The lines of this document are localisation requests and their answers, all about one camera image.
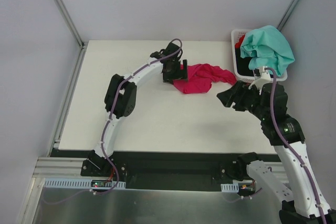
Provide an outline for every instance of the cable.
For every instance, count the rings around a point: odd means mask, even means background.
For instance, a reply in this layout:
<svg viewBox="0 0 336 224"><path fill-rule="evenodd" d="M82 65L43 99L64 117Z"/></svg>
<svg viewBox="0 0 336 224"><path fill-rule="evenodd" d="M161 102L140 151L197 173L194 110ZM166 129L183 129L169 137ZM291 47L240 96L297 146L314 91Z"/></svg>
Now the cable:
<svg viewBox="0 0 336 224"><path fill-rule="evenodd" d="M180 39L173 39L173 40L170 41L169 43L172 43L172 42L174 42L174 41L178 41L178 42L180 43L180 47L179 47L179 49L178 49L177 51L173 52L173 53L170 54L170 55L164 56L164 57L162 57L162 58L153 60L153 61L151 61L149 64L145 64L145 65L143 65L141 68L139 68L137 71L135 71L135 72L133 73L132 76L127 77L126 79L124 79L124 80L119 84L119 86L118 86L118 88L117 88L117 91L116 91L116 93L115 93L116 95L114 96L114 101L113 101L113 104L112 104L112 108L111 108L111 112L110 112L110 115L109 115L109 119L112 119L112 114L113 114L113 112L114 112L114 108L116 107L116 103L117 103L118 95L119 95L119 92L120 92L120 90L121 90L121 87L124 85L124 83L128 82L129 80L131 80L136 74L138 74L139 72L141 72L141 71L142 71L143 69L145 69L146 67L149 67L149 65L151 65L151 64L153 64L153 63L156 63L156 62L158 62L158 61L161 61L161 60L165 60L165 59L167 59L167 58L169 58L169 57L172 57L173 55L179 53L179 52L182 50L182 41L181 41Z"/></svg>
<svg viewBox="0 0 336 224"><path fill-rule="evenodd" d="M118 95L119 95L119 92L120 92L120 90L121 90L122 85L123 85L125 82L129 81L130 79L132 79L136 74L138 74L139 72L141 72L143 69L145 69L146 67L150 66L151 64L156 63L156 62L161 61L161 60L164 60L164 59L167 59L167 58L169 58L169 57L171 57L171 56L173 56L173 55L175 55L175 54L178 54L178 53L182 50L182 41L181 41L180 39L177 39L177 38L176 38L176 39L173 39L172 41L170 41L170 43L172 43L172 42L174 42L174 41L176 41L176 40L177 40L178 42L180 42L180 47L178 48L177 51L173 52L173 53L170 54L170 55L164 56L164 57L162 57L162 58L155 59L155 60L151 61L149 64L145 64L145 65L143 65L141 68L139 68L137 71L135 71L135 72L133 73L132 76L127 77L126 79L124 79L124 80L119 84L119 86L118 86L118 88L117 88L117 91L116 91L116 93L115 93L116 95L115 95L115 97L114 97L113 105L112 105L112 108L111 108L111 111L110 111L109 120L107 120L107 122L106 122L106 124L105 124L105 126L104 126L104 129L103 129L103 132L102 132L102 134L101 134L101 150L102 150L102 152L103 152L104 157L105 157L106 160L110 163L110 165L112 166L113 170L115 171L116 176L117 176L117 181L116 181L116 183L115 183L110 189L108 189L108 190L106 190L106 191L103 191L103 192L97 192L97 191L95 191L95 192L93 193L94 195L95 195L95 194L97 194L97 195L105 195L105 194L109 193L110 191L112 191L113 189L115 189L115 188L117 187L118 183L119 183L119 179L120 179L120 178L119 178L118 170L117 170L115 164L112 162L112 160L110 160L110 158L108 157L108 155L106 154L106 151L105 151L105 149L104 149L104 137L105 137L106 129L107 129L108 125L109 125L110 122L111 122L112 114L113 114L113 112L114 112L114 108L116 107L116 103L117 103ZM44 204L46 204L46 205L57 205L57 204L61 204L61 203L63 203L63 202L66 202L66 201L68 201L68 200L74 198L75 196L77 196L77 195L79 195L79 194L81 194L81 193L84 193L85 191L92 191L92 189L84 189L84 190L78 191L78 192L76 192L75 194L73 194L73 195L71 195L71 196L69 196L69 197L67 197L67 198L65 198L65 199L63 199L63 200L56 201L56 202L47 202L47 201L44 199L44 192L43 192L42 195L41 195L41 200L42 200L42 202L43 202Z"/></svg>
<svg viewBox="0 0 336 224"><path fill-rule="evenodd" d="M320 213L320 216L322 218L323 224L327 224L327 220L325 219L326 217L324 216L323 209L321 207L321 201L320 201L319 193L317 192L316 184L314 182L314 179L313 179L308 167L305 166L305 162L303 161L301 156L287 142L287 140L284 138L284 136L282 135L282 133L280 132L280 129L278 127L278 124L277 124L277 121L276 121L276 118L275 118L275 113L274 113L274 94L275 94L275 88L276 88L276 85L277 85L277 74L276 74L276 72L273 68L265 68L265 70L270 70L273 73L273 83L272 83L272 90L271 90L271 97L270 97L270 110L271 110L271 117L272 117L272 122L273 122L274 128L275 128L278 136L280 137L280 139L284 143L284 145L290 149L290 151L294 154L294 156L300 162L302 168L305 170L305 172L308 176L308 180L310 182L311 188L313 190L315 200L316 200L316 203L318 205L317 207L319 209L319 213Z"/></svg>
<svg viewBox="0 0 336 224"><path fill-rule="evenodd" d="M108 182L111 182L111 181L113 180L114 168L111 169L111 170L112 170L111 175L110 175L110 177L105 181L105 184L108 183Z"/></svg>

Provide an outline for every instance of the gray wall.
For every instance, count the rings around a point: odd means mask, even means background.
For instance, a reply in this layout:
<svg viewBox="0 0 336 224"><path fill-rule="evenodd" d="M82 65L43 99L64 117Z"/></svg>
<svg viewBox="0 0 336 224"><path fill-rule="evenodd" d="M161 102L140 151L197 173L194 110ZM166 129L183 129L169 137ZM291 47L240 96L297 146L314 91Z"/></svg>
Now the gray wall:
<svg viewBox="0 0 336 224"><path fill-rule="evenodd" d="M63 1L84 41L230 41L235 28L277 26L291 0Z"/></svg>
<svg viewBox="0 0 336 224"><path fill-rule="evenodd" d="M283 30L296 62L285 88L326 199L336 208L336 0L302 0Z"/></svg>
<svg viewBox="0 0 336 224"><path fill-rule="evenodd" d="M0 0L0 223L16 221L78 52L53 0Z"/></svg>

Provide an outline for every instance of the white basket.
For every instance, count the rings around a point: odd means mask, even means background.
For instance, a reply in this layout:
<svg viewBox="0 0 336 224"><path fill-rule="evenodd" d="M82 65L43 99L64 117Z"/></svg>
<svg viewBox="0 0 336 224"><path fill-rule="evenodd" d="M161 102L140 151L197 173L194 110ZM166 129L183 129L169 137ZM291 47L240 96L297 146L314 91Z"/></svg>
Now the white basket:
<svg viewBox="0 0 336 224"><path fill-rule="evenodd" d="M235 44L239 42L239 39L245 35L245 33L251 31L251 29L235 29L231 32L231 43L232 43L232 54L233 54L233 66L235 70L235 75L238 80L245 81L245 82L253 82L254 77L253 76L241 76L238 74L237 71L237 62L236 62L236 52L235 52ZM283 75L279 78L277 78L277 81L285 81L287 79L287 70L283 73Z"/></svg>

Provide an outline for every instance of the turquoise fabric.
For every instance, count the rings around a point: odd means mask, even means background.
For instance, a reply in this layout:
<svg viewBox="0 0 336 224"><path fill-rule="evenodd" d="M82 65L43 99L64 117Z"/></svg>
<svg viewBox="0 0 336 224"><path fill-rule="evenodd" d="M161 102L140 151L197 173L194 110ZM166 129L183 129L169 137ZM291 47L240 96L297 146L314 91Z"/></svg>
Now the turquoise fabric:
<svg viewBox="0 0 336 224"><path fill-rule="evenodd" d="M295 61L288 41L274 26L264 26L246 33L240 46L240 56L252 57L248 65L250 70L267 66L274 68L278 76Z"/></svg>

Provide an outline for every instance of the white tabletop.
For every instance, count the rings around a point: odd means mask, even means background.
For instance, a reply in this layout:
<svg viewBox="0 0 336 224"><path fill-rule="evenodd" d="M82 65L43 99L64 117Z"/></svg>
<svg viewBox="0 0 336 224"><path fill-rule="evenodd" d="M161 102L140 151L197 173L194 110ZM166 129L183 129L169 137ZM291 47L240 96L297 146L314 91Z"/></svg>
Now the white tabletop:
<svg viewBox="0 0 336 224"><path fill-rule="evenodd" d="M111 77L134 71L169 41L91 40L59 145L60 150L92 150L106 119L104 97ZM182 59L233 70L230 42L184 41ZM260 121L249 112L222 106L216 95L231 86L213 83L206 94L182 94L158 75L136 96L123 122L115 151L274 154Z"/></svg>

